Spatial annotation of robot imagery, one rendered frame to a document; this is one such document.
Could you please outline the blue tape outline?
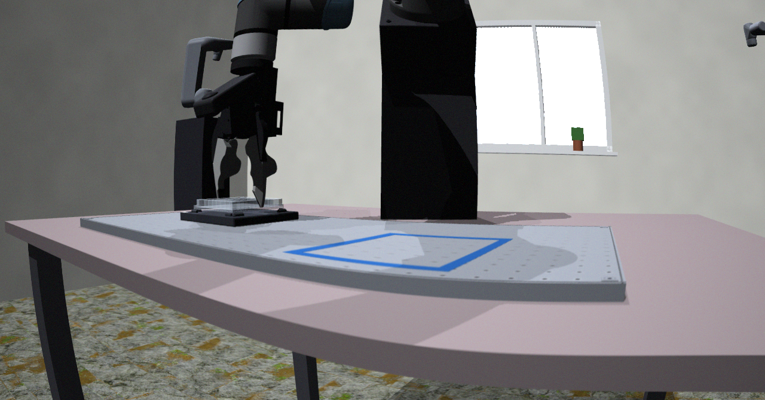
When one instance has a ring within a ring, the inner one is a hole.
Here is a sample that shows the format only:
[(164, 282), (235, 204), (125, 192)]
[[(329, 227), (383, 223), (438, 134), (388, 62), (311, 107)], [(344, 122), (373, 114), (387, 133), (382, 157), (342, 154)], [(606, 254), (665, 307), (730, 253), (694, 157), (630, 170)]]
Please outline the blue tape outline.
[(363, 241), (369, 241), (372, 239), (379, 239), (379, 237), (387, 237), (387, 236), (416, 236), (416, 234), (397, 234), (397, 233), (388, 233), (388, 234), (382, 234), (382, 236), (372, 236), (372, 237), (363, 237), (362, 239), (356, 239), (353, 241), (346, 241), (341, 243), (333, 243), (323, 246), (316, 246), (312, 248), (304, 248), (304, 249), (297, 249), (294, 251), (282, 251), (285, 253), (289, 253), (292, 255), (303, 255), (308, 257), (315, 257), (315, 258), (323, 258), (328, 260), (336, 260), (336, 261), (345, 261), (345, 262), (354, 262), (354, 263), (360, 263), (360, 264), (369, 264), (369, 265), (380, 265), (380, 266), (386, 266), (386, 267), (404, 267), (404, 268), (410, 268), (410, 269), (417, 269), (417, 270), (440, 270), (440, 271), (450, 271), (453, 269), (456, 269), (456, 267), (459, 267), (463, 264), (466, 264), (467, 262), (471, 260), (475, 260), (475, 258), (485, 255), (488, 251), (494, 250), (497, 247), (503, 245), (504, 243), (507, 243), (508, 241), (511, 241), (513, 239), (496, 239), (495, 237), (453, 237), (454, 239), (483, 239), (483, 240), (500, 240), (495, 243), (492, 243), (485, 248), (482, 248), (478, 251), (475, 251), (471, 253), (470, 255), (466, 255), (460, 259), (457, 259), (455, 261), (452, 261), (446, 265), (443, 265), (441, 267), (425, 267), (425, 266), (417, 266), (417, 265), (403, 265), (403, 264), (391, 264), (391, 263), (385, 263), (385, 262), (373, 262), (373, 261), (363, 261), (363, 260), (353, 260), (348, 258), (338, 258), (338, 257), (329, 257), (325, 255), (313, 255), (309, 253), (304, 253), (304, 251), (315, 251), (318, 249), (325, 249), (325, 248), (332, 248), (335, 246), (341, 246), (341, 245), (347, 245), (351, 243), (357, 243), (357, 242), (363, 242)]

